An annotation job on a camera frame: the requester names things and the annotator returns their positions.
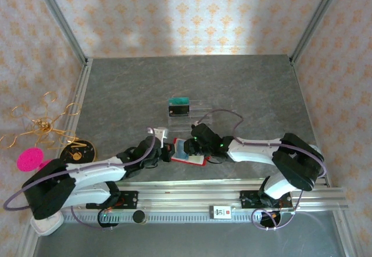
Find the small white label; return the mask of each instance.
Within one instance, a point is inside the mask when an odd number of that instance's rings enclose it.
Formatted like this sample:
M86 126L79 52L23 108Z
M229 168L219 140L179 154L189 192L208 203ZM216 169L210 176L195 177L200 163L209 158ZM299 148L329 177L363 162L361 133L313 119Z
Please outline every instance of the small white label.
M213 206L211 218L231 219L231 207L230 206Z

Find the patterned wall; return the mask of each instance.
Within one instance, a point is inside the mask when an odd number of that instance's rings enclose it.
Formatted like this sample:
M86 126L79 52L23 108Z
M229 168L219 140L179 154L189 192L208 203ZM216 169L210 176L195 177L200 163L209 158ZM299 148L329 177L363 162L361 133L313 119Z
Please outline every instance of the patterned wall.
M371 256L372 0L335 0L296 69L332 182L347 188Z
M29 108L35 117L40 108L39 97L50 90L58 100L50 105L51 116L66 106L76 85L81 64L48 11L43 0L0 0L0 136L24 132L24 120L12 119L9 111L16 105ZM0 255L14 256L30 211L9 213L3 200L17 191L30 177L18 171L17 156L31 147L36 137L19 138L14 148L0 149ZM46 157L55 155L49 151ZM14 205L24 205L22 196Z
M291 54L320 0L57 0L88 57Z

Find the gold wire ornament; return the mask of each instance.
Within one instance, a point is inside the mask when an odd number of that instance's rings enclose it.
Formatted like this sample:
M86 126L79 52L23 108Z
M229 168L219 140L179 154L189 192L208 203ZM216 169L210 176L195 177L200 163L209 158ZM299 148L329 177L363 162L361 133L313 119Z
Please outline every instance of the gold wire ornament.
M65 107L65 110L61 114L59 114L57 117L53 119L48 116L49 103L47 101L47 98L50 100L50 102L53 103L57 100L58 96L55 91L48 91L41 97L41 103L45 105L45 115L37 119L30 118L26 114L27 108L25 105L19 105L12 109L12 111L10 112L10 116L12 118L19 119L19 118L25 117L26 119L29 119L29 121L31 121L30 123L31 126L27 126L27 127L30 127L29 131L26 131L21 134L3 135L0 138L0 149L8 149L8 148L13 147L16 144L17 139L23 135L33 134L37 136L35 147L37 147L39 144L44 144L46 145L47 149L59 149L61 148L61 146L65 147L75 142L76 140L78 140L75 132L71 130L59 130L59 129L54 128L54 125L55 125L55 122L61 116L78 115L81 112L81 105L79 103L70 103ZM48 137L52 133L58 135L59 145L55 145L55 141L48 139Z

